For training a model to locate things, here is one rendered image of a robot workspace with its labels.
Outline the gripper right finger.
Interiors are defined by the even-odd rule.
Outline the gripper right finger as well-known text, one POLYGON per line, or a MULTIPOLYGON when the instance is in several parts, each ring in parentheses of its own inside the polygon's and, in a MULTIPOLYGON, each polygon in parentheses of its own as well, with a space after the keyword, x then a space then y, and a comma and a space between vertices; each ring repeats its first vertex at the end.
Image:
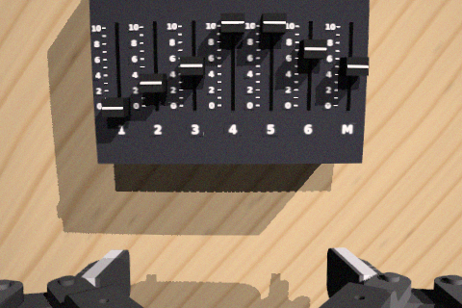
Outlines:
POLYGON ((410 278, 382 273, 345 247, 328 248, 326 288, 329 299, 319 308, 462 308, 461 276, 436 277, 434 290, 414 289, 410 278))

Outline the black lighting desk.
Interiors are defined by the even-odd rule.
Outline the black lighting desk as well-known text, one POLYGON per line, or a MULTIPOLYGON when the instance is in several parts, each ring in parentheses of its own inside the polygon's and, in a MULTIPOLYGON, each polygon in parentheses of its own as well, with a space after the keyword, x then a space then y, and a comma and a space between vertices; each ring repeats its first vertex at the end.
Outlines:
POLYGON ((370 0, 90 0, 98 164, 362 164, 369 20, 370 0))

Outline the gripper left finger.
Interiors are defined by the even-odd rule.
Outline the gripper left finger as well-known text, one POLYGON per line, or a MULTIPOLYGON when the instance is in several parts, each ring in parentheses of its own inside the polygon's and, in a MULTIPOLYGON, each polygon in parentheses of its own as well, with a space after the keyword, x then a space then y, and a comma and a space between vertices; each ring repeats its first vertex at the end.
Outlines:
POLYGON ((45 293, 24 294, 22 282, 0 280, 0 308, 143 308, 130 291, 129 250, 112 249, 75 276, 51 280, 45 293))

